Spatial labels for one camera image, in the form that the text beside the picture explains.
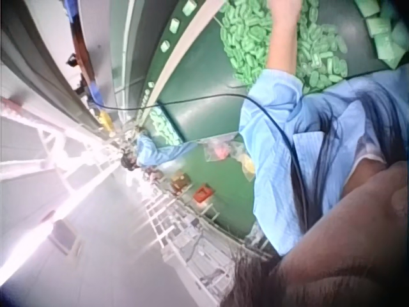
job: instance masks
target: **worker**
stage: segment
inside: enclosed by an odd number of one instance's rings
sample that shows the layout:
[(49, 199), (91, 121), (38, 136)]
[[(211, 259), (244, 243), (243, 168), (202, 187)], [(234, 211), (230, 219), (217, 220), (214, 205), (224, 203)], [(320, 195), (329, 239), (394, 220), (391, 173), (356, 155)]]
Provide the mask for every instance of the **worker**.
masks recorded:
[(270, 50), (249, 96), (289, 144), (248, 100), (239, 131), (254, 215), (278, 255), (238, 260), (221, 306), (368, 306), (406, 272), (409, 65), (303, 97), (302, 0), (268, 3)]
[(133, 149), (124, 152), (121, 158), (122, 166), (129, 171), (160, 166), (181, 157), (197, 146), (196, 143), (185, 143), (178, 146), (157, 148), (144, 129), (137, 127), (135, 132), (135, 137), (132, 140)]

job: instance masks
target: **plastic bag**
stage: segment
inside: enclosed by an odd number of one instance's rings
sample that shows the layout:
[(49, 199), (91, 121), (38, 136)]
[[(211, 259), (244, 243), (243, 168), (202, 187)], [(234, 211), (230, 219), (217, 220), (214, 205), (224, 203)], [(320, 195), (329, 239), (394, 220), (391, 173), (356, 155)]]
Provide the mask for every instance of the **plastic bag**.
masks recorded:
[(230, 154), (229, 143), (235, 137), (236, 134), (228, 134), (203, 142), (204, 158), (206, 159), (206, 161), (214, 162), (226, 159)]
[(230, 142), (230, 156), (242, 163), (242, 171), (248, 181), (252, 181), (256, 170), (254, 169), (253, 161), (248, 155), (245, 146), (241, 142)]
[(244, 243), (246, 246), (256, 247), (263, 237), (264, 232), (262, 231), (260, 224), (257, 221), (255, 221), (253, 227), (251, 228), (250, 233), (245, 236)]

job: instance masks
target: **wire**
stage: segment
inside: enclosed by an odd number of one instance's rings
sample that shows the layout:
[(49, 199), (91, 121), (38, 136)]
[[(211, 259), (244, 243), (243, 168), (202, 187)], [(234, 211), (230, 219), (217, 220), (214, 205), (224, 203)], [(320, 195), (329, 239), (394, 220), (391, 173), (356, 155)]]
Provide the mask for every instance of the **wire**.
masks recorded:
[[(300, 182), (300, 187), (301, 187), (301, 202), (302, 206), (304, 209), (304, 222), (306, 225), (308, 225), (307, 222), (307, 198), (306, 198), (306, 192), (305, 192), (305, 185), (304, 181), (302, 180), (301, 176), (301, 170), (300, 170), (300, 165), (298, 163), (298, 157), (297, 153), (295, 152), (295, 149), (293, 149), (293, 146), (291, 145), (291, 142), (289, 141), (286, 133), (280, 128), (279, 124), (271, 117), (270, 114), (268, 114), (267, 110), (261, 106), (258, 102), (256, 102), (253, 98), (242, 95), (242, 94), (234, 94), (234, 93), (223, 93), (223, 94), (216, 94), (216, 95), (209, 95), (209, 96), (203, 96), (203, 97), (197, 97), (197, 98), (192, 98), (192, 99), (186, 99), (186, 100), (179, 100), (179, 101), (174, 101), (174, 102), (169, 102), (166, 104), (162, 104), (161, 106), (171, 106), (173, 104), (184, 104), (187, 102), (193, 102), (193, 101), (200, 101), (200, 100), (205, 100), (205, 99), (210, 99), (210, 98), (217, 98), (217, 97), (237, 97), (237, 98), (243, 98), (245, 100), (248, 100), (252, 102), (255, 106), (257, 106), (264, 114), (267, 116), (267, 118), (273, 123), (275, 128), (280, 132), (280, 135), (282, 139), (284, 140), (284, 143), (289, 150), (289, 154), (291, 155), (291, 160), (294, 162), (294, 169), (295, 173), (297, 175), (298, 181)], [(130, 108), (130, 109), (121, 109), (118, 107), (105, 107), (103, 105), (100, 105), (98, 103), (95, 103), (96, 105), (105, 108), (105, 109), (110, 109), (110, 110), (118, 110), (118, 111), (136, 111), (136, 110), (145, 110), (145, 109), (151, 109), (153, 107), (160, 107), (160, 105), (155, 104), (152, 106), (147, 106), (147, 107), (135, 107), (135, 108)]]

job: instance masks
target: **light blue shirt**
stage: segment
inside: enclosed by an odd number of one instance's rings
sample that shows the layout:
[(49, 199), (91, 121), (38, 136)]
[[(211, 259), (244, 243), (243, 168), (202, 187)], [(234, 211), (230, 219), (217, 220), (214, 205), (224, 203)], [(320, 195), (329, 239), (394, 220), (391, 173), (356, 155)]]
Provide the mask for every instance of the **light blue shirt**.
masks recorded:
[[(375, 92), (383, 88), (397, 102), (399, 121), (405, 144), (408, 141), (409, 65), (396, 71), (377, 72), (343, 81), (323, 93), (302, 97), (302, 83), (293, 75), (278, 70), (264, 70), (249, 92), (279, 124), (292, 142), (306, 189), (313, 189), (313, 175), (318, 160), (323, 132), (319, 131), (319, 114), (333, 113), (332, 123), (338, 138), (331, 139), (334, 148), (323, 195), (326, 214), (340, 200), (343, 186), (351, 172), (362, 136), (375, 146), (372, 123), (367, 120), (357, 91)], [(388, 124), (387, 112), (382, 114)], [(291, 157), (282, 136), (273, 123), (246, 100), (240, 117), (243, 136), (255, 169), (254, 208), (267, 239), (280, 255), (286, 254), (301, 238), (293, 200), (290, 167)]]
[(158, 166), (175, 160), (197, 146), (196, 143), (185, 143), (178, 146), (157, 148), (154, 142), (144, 134), (136, 141), (137, 164), (140, 167)]

